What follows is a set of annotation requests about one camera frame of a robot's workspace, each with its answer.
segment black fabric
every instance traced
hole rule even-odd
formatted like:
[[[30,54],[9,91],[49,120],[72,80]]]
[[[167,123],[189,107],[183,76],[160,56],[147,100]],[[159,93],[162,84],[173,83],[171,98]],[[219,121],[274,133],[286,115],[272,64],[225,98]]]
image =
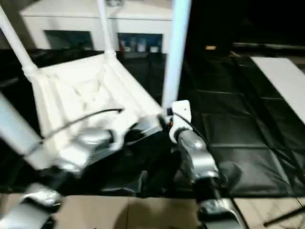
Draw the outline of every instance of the black fabric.
[[[39,66],[95,55],[95,51],[31,51]],[[31,84],[12,51],[0,51],[1,91],[39,133]],[[161,102],[165,56],[124,60],[128,71]],[[179,99],[188,99],[192,122],[208,141],[222,174],[223,192],[233,197],[304,196],[305,126],[250,58],[213,58],[184,63]],[[18,157],[1,142],[0,188]],[[67,195],[192,198],[181,155],[171,153],[160,132],[102,160],[66,188]],[[20,192],[37,179],[24,165],[12,186]]]
[[[185,44],[188,58],[201,58],[204,54],[228,55],[239,36],[248,5],[248,0],[193,0]]]

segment white metal pole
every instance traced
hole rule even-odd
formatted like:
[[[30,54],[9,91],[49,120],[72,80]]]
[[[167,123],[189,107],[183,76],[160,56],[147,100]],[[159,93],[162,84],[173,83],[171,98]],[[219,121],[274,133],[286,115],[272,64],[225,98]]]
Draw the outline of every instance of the white metal pole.
[[[163,85],[162,107],[166,111],[177,100],[183,62],[185,39],[192,0],[174,0],[173,23],[169,54]]]
[[[110,39],[108,16],[107,16],[106,7],[105,7],[105,0],[97,0],[97,4],[98,4],[98,8],[99,8],[100,21],[101,21],[102,30],[103,30],[105,55],[106,55],[106,57],[114,57],[116,54],[112,47],[112,43],[111,43],[111,39]]]
[[[9,19],[6,17],[2,7],[0,6],[0,28],[2,29],[6,39],[10,43],[11,48],[14,50],[22,69],[25,74],[30,73],[37,69],[37,66],[30,59],[27,51],[23,47],[20,39],[18,38],[15,30],[10,24]]]
[[[0,137],[18,154],[27,153],[41,141],[30,125],[0,93]],[[24,158],[35,169],[50,166],[52,156],[38,148],[31,156]]]

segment black surface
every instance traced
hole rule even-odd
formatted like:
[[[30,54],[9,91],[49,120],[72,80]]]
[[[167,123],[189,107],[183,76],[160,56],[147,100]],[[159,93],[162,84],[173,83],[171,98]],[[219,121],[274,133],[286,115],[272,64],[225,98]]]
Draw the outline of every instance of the black surface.
[[[38,66],[94,55],[94,51],[32,51]],[[12,51],[1,51],[4,77],[20,80],[1,91],[38,129],[31,84]],[[122,60],[123,65],[161,102],[162,55]],[[305,193],[305,126],[249,58],[202,58],[184,64],[179,99],[188,99],[192,122],[206,137],[222,173],[224,193],[233,197],[289,197]],[[0,186],[17,156],[1,143]],[[193,197],[180,168],[179,152],[170,153],[167,134],[158,133],[90,167],[66,194]],[[13,191],[36,179],[25,165]]]
[[[186,40],[187,57],[229,54],[239,36],[248,5],[249,0],[193,0]],[[215,49],[207,50],[206,46],[215,46]]]
[[[263,0],[248,0],[247,7],[237,14],[244,16],[234,42],[284,44],[304,46],[301,31],[304,9],[299,1],[276,4]]]

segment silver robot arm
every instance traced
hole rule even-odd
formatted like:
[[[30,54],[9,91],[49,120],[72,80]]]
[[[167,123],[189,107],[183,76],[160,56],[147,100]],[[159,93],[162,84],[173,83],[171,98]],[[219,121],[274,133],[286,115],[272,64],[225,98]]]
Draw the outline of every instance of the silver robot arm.
[[[41,139],[0,93],[1,138],[36,170],[43,169],[44,173],[41,183],[31,184],[20,203],[0,220],[0,229],[54,228],[51,215],[58,211],[63,201],[61,187],[67,181],[81,177],[87,166],[121,149],[125,133],[134,124],[134,119],[127,122],[125,116],[118,115],[111,126],[113,130],[100,127],[82,130],[56,158],[42,147],[36,147],[29,155]]]
[[[208,229],[247,229],[247,223],[228,198],[221,197],[220,174],[206,142],[190,125],[191,110],[188,101],[174,102],[173,127],[170,138],[182,153],[185,172],[198,205],[198,219]]]

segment black cable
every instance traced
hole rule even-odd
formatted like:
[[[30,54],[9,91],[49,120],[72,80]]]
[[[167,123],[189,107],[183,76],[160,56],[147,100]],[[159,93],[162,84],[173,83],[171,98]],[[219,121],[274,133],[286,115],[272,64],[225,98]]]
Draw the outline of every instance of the black cable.
[[[207,140],[205,139],[205,137],[200,133],[200,131],[199,131],[192,123],[190,123],[186,118],[184,118],[184,117],[181,116],[180,114],[174,113],[174,115],[176,115],[176,116],[178,116],[179,118],[183,119],[188,125],[190,125],[190,126],[193,128],[194,132],[195,132],[199,137],[201,137],[202,140],[205,141],[205,143],[208,145],[208,142],[207,142]]]
[[[62,127],[56,129],[56,130],[53,130],[51,131],[48,135],[46,135],[40,142],[38,142],[27,154],[24,154],[22,156],[22,158],[26,157],[26,156],[30,156],[32,153],[34,153],[46,140],[50,139],[51,137],[53,137],[54,135],[56,135],[58,132],[62,131],[62,130],[65,130],[67,129],[69,126],[75,124],[75,123],[78,123],[84,119],[87,119],[87,118],[90,118],[94,115],[98,115],[98,114],[101,114],[101,113],[105,113],[105,112],[111,112],[111,111],[117,111],[117,112],[121,112],[123,109],[120,109],[120,108],[115,108],[115,109],[107,109],[107,110],[101,110],[101,111],[97,111],[97,112],[94,112],[94,113],[91,113],[91,114],[88,114],[82,118],[78,118],[74,121],[71,121],[65,125],[63,125]]]
[[[6,183],[6,185],[4,186],[4,189],[3,189],[3,194],[0,196],[0,209],[2,209],[6,203],[6,200],[8,198],[8,194],[4,194],[4,192],[11,192],[11,187],[13,186],[13,184],[15,183],[17,177],[18,177],[18,174],[20,172],[20,170],[22,169],[22,166],[23,166],[23,158],[27,157],[27,156],[30,156],[32,155],[45,141],[47,141],[48,139],[50,139],[51,137],[53,137],[55,134],[57,134],[58,132],[68,128],[69,126],[77,123],[77,122],[80,122],[84,119],[87,119],[87,118],[90,118],[94,115],[98,115],[98,114],[101,114],[101,113],[105,113],[105,112],[112,112],[112,111],[117,111],[117,112],[121,112],[123,111],[123,109],[107,109],[107,110],[101,110],[101,111],[97,111],[97,112],[94,112],[92,114],[88,114],[82,118],[78,118],[74,121],[71,121],[67,124],[65,124],[64,126],[50,132],[47,136],[45,136],[45,138],[43,138],[40,142],[38,142],[27,154],[23,154],[22,156],[19,157],[19,159],[17,160],[17,164],[15,165],[15,167],[13,168],[12,172],[11,172],[11,176],[9,177],[8,179],[8,182]]]
[[[298,202],[298,204],[299,204],[301,207],[304,207],[304,205],[300,202],[300,200],[299,200],[298,197],[295,197],[295,200]]]

